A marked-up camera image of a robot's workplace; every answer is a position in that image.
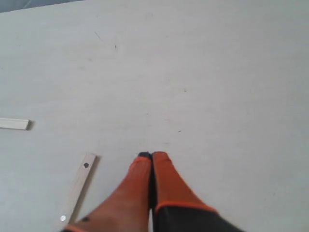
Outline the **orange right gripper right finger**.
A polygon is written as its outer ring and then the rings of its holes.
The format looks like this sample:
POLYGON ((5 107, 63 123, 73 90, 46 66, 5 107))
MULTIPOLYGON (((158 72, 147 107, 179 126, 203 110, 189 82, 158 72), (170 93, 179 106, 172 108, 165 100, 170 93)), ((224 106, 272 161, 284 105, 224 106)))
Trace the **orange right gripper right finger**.
POLYGON ((179 175, 168 154, 154 152, 155 232, 240 232, 205 204, 179 175))

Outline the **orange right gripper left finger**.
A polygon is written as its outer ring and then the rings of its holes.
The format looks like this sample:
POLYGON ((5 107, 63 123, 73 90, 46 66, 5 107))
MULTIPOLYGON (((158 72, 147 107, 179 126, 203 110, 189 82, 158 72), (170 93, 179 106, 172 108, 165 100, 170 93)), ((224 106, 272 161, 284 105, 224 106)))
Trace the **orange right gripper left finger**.
POLYGON ((151 155, 141 152, 113 193, 91 213, 64 228, 65 232, 147 232, 151 155))

